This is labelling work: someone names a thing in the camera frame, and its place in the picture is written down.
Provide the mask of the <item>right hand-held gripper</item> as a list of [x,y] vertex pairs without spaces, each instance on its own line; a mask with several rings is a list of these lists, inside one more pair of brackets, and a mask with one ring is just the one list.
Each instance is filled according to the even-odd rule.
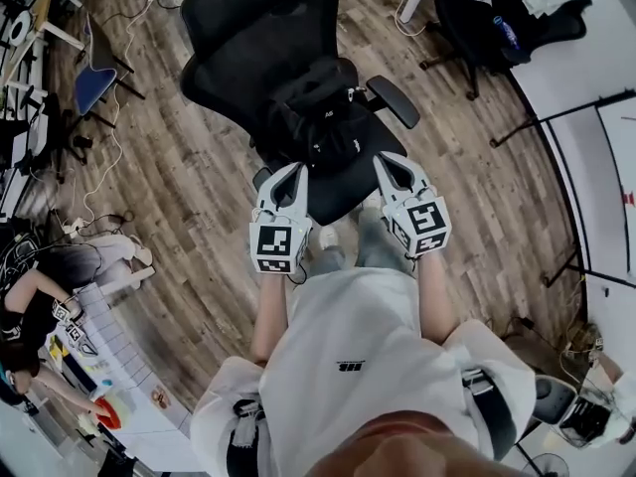
[[445,248],[452,224],[444,198],[423,193],[402,199],[402,193],[420,193],[429,187],[422,167],[396,153],[378,153],[373,165],[389,232],[403,247],[406,257],[418,259]]

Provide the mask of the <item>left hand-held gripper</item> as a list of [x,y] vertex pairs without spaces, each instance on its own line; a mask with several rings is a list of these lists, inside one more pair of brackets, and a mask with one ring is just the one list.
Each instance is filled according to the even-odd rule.
[[[257,272],[295,274],[304,256],[312,230],[307,216],[309,171],[295,162],[278,169],[261,180],[256,206],[249,224],[249,251]],[[299,217],[281,213],[290,208]]]

